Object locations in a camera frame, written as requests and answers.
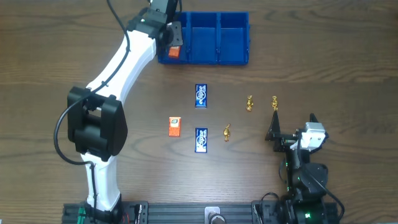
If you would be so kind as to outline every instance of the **gold candy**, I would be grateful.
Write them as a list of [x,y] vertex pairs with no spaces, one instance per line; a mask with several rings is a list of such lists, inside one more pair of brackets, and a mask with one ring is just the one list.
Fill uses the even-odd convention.
[[251,107],[254,105],[252,95],[248,96],[248,102],[246,103],[246,110],[251,111]]
[[274,108],[274,111],[277,111],[278,110],[278,101],[276,100],[276,96],[273,96],[272,97],[272,102],[271,102],[271,106]]
[[229,131],[229,127],[231,124],[228,124],[227,127],[224,129],[224,136],[225,136],[225,141],[229,141],[228,137],[231,135],[231,132]]

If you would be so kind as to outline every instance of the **table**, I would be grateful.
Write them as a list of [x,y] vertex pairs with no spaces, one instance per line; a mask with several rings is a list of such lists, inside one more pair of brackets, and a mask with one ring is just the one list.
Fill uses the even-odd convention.
[[[127,22],[146,1],[113,4]],[[346,206],[342,223],[398,221],[397,1],[186,0],[183,8],[249,11],[250,61],[222,67],[154,60],[144,69],[124,108],[124,200],[250,202],[270,191],[285,194],[278,177],[284,155],[264,141],[276,95],[284,133],[315,113],[330,134],[312,161],[329,168],[328,188]],[[105,1],[0,1],[3,223],[60,223],[63,203],[87,196],[84,168],[58,157],[52,133],[70,88],[94,79],[122,38]],[[208,84],[205,110],[193,106],[196,83]],[[170,116],[182,117],[180,138],[168,137]],[[208,154],[194,153],[199,126],[208,128]],[[60,143],[79,159],[65,124]]]

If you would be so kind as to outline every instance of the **wood grain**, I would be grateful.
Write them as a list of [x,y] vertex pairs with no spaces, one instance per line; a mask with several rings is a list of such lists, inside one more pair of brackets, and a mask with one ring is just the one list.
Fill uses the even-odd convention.
[[[114,1],[126,22],[144,0]],[[398,222],[398,2],[395,0],[186,0],[186,11],[249,11],[245,67],[147,66],[127,98],[129,138],[119,156],[125,200],[250,202],[285,193],[282,154],[264,141],[271,96],[282,130],[314,112],[330,134],[313,161],[346,206],[342,223]],[[123,35],[105,1],[0,1],[0,219],[60,223],[63,203],[87,195],[82,167],[55,153],[52,132],[73,85],[102,71]],[[193,108],[207,83],[209,107]],[[247,113],[246,96],[254,108]],[[169,138],[168,117],[182,117]],[[231,123],[230,142],[222,132]],[[195,154],[206,126],[208,154]],[[74,159],[67,141],[61,147]]]

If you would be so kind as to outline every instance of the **white robot part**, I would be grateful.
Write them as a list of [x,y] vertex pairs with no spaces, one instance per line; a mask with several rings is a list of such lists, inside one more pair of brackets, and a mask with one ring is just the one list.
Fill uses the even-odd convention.
[[[155,39],[148,37],[148,34],[136,30],[132,32],[128,31],[127,34],[130,39],[130,52],[126,61],[108,85],[104,86],[104,88],[97,92],[98,95],[105,97],[114,95],[117,100],[122,102],[122,104],[124,104],[127,95],[142,69],[156,56]],[[124,57],[126,47],[127,38],[124,37],[119,50],[101,74],[87,85],[87,88],[94,90],[95,88],[98,88],[103,81],[109,78]]]
[[[305,132],[302,132],[300,141],[300,148],[312,151],[319,148],[326,138],[325,128],[321,123],[307,122],[304,127]],[[291,149],[297,149],[297,144],[294,143],[290,146]]]
[[[101,211],[112,211],[120,198],[120,190],[116,182],[116,157],[111,156],[107,162],[100,157],[91,155],[89,152],[81,154],[81,158],[92,161],[95,164],[95,185],[97,191],[96,209]],[[88,181],[87,203],[94,207],[94,191],[90,164],[86,165]]]

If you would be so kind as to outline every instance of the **orange tic tac box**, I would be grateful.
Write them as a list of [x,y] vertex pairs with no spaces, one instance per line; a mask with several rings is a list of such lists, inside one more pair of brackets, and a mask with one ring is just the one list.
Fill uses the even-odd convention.
[[181,118],[169,117],[169,136],[180,137],[181,134]]

